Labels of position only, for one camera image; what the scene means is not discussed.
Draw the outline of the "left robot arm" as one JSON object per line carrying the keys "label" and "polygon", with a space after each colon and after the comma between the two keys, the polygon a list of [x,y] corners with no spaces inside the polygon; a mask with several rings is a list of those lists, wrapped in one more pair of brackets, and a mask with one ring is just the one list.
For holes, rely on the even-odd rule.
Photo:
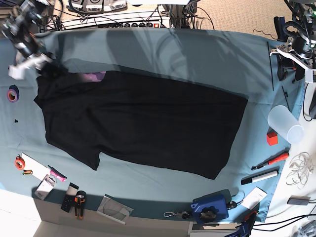
{"label": "left robot arm", "polygon": [[279,81],[286,79],[289,70],[295,80],[316,81],[316,2],[314,0],[286,0],[292,20],[275,17],[277,40],[282,44],[269,50],[277,58]]}

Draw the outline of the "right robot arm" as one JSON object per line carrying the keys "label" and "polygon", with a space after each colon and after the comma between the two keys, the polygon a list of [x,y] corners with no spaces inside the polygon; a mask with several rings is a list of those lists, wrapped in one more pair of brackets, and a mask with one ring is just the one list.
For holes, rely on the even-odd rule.
{"label": "right robot arm", "polygon": [[13,7],[10,15],[1,23],[2,34],[17,50],[15,62],[8,67],[8,75],[15,80],[24,79],[25,71],[34,68],[44,77],[56,77],[66,72],[50,54],[40,51],[38,39],[30,32],[33,24],[42,24],[42,13],[53,8],[53,0],[24,0]]}

